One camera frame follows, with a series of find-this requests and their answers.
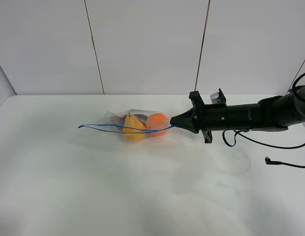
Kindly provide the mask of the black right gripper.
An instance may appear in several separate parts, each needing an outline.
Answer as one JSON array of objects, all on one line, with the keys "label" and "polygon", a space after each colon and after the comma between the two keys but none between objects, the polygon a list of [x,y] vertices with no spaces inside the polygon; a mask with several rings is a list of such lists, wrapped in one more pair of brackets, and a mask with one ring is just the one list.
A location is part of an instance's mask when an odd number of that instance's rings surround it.
[{"label": "black right gripper", "polygon": [[170,119],[173,127],[188,130],[197,134],[199,130],[222,131],[227,127],[227,105],[219,104],[193,104],[193,109],[174,116]]}]

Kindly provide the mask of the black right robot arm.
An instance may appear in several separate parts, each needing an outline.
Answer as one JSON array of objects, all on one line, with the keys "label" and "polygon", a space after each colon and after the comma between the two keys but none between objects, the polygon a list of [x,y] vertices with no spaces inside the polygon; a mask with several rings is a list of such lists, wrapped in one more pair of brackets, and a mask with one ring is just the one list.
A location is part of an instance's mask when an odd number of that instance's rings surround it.
[{"label": "black right robot arm", "polygon": [[170,124],[195,134],[222,130],[284,131],[305,122],[305,86],[295,93],[253,104],[227,105],[221,90],[210,96],[210,104],[203,102],[198,91],[191,92],[189,98],[192,108],[172,117]]}]

